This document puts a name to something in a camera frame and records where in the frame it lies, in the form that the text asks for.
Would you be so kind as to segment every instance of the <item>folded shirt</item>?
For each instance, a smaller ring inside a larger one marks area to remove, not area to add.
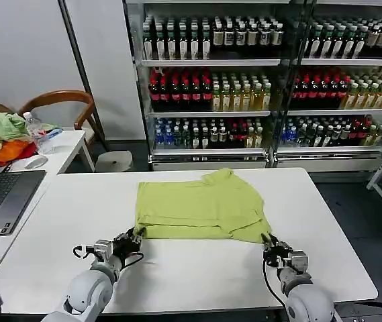
[[[271,232],[258,192],[230,169],[191,182],[141,182],[136,228],[147,238],[238,239],[260,243]]]

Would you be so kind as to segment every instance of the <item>white desk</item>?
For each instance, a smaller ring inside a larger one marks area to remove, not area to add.
[[[93,261],[75,258],[72,248],[111,239],[132,227],[140,181],[197,180],[209,172],[57,176],[0,265],[3,312],[54,310],[70,281]],[[377,297],[374,284],[305,170],[235,173],[265,200],[264,212],[274,234],[309,255],[313,282],[328,290],[333,301]],[[144,260],[122,272],[106,313],[279,306],[264,284],[261,245],[153,239],[144,240],[142,251]],[[268,274],[280,295],[275,270],[269,268]]]
[[[58,173],[64,172],[68,168],[71,161],[73,161],[73,158],[76,156],[80,149],[87,150],[86,145],[84,145],[84,138],[84,131],[63,131],[61,134],[58,134],[52,138],[52,143],[55,147],[54,153],[46,155],[48,157],[47,163],[36,169],[46,171],[46,175],[43,178],[43,181],[32,197],[32,200],[27,206],[21,219],[17,223],[13,233],[11,235],[0,236],[0,261],[17,237],[18,233],[21,231],[34,207],[38,204],[44,193],[47,191],[49,184],[52,182],[52,179]],[[11,167],[11,171],[23,171],[25,170],[25,165],[25,160],[15,161]]]

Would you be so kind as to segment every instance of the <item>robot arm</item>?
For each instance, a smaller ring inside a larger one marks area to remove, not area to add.
[[[273,294],[284,305],[290,322],[341,322],[329,296],[313,284],[307,273],[308,256],[302,251],[294,251],[285,242],[271,235],[264,239],[263,272],[268,284],[265,264],[277,268],[281,291],[287,297],[286,303]]]
[[[80,258],[95,256],[91,268],[76,276],[68,287],[65,298],[55,312],[45,316],[43,322],[93,322],[103,312],[113,294],[113,284],[120,271],[139,262],[144,230],[134,235],[134,228],[117,236],[113,241],[98,240],[93,246],[77,246],[73,253]],[[126,259],[139,256],[126,264]]]

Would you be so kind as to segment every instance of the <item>bottle cap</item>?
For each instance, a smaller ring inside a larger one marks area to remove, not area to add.
[[[31,114],[31,112],[25,112],[25,113],[23,114],[23,118],[24,118],[24,119],[31,119],[31,118],[32,118],[32,114]]]

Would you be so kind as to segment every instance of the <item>orange cloth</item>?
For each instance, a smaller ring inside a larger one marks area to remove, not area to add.
[[[3,147],[0,150],[0,166],[6,166],[8,162],[15,160],[31,142],[13,140],[3,142]]]

